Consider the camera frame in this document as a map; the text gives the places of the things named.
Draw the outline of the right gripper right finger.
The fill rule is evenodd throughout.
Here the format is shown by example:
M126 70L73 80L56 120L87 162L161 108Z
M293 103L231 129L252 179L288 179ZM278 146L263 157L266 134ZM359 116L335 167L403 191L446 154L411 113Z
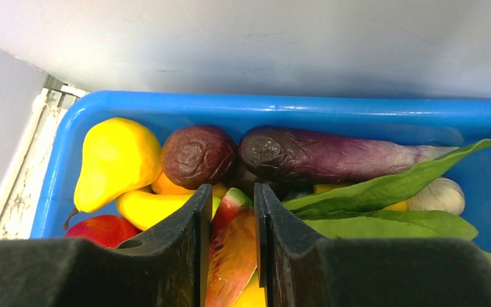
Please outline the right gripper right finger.
M491 306L491 264L450 238L329 239L254 187L267 306Z

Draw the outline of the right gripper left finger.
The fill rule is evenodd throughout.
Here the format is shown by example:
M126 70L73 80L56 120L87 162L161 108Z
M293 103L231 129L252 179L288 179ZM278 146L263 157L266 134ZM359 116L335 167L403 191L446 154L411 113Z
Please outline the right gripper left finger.
M0 240L0 306L203 306L212 188L115 249L86 239Z

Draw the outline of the watermelon slice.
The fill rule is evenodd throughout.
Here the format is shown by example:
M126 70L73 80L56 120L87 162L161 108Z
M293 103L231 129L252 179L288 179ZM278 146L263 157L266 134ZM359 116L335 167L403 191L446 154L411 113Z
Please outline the watermelon slice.
M256 268L253 201L240 189L231 188L212 218L205 306L232 306Z

